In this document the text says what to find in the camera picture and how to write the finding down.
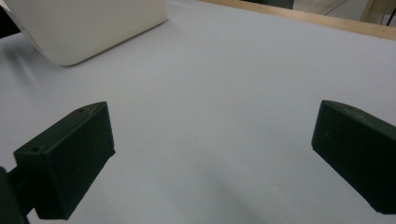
white table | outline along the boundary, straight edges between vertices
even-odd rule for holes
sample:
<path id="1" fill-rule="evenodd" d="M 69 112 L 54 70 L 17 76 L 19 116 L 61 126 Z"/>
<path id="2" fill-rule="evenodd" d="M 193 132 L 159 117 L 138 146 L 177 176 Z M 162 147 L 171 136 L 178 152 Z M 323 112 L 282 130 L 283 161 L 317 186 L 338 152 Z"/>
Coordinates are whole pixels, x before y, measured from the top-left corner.
<path id="1" fill-rule="evenodd" d="M 320 101 L 396 124 L 396 42 L 193 0 L 61 67 L 0 40 L 0 165 L 72 110 L 107 101 L 117 154 L 69 224 L 395 223 L 310 145 Z M 44 221 L 29 215 L 32 224 Z"/>

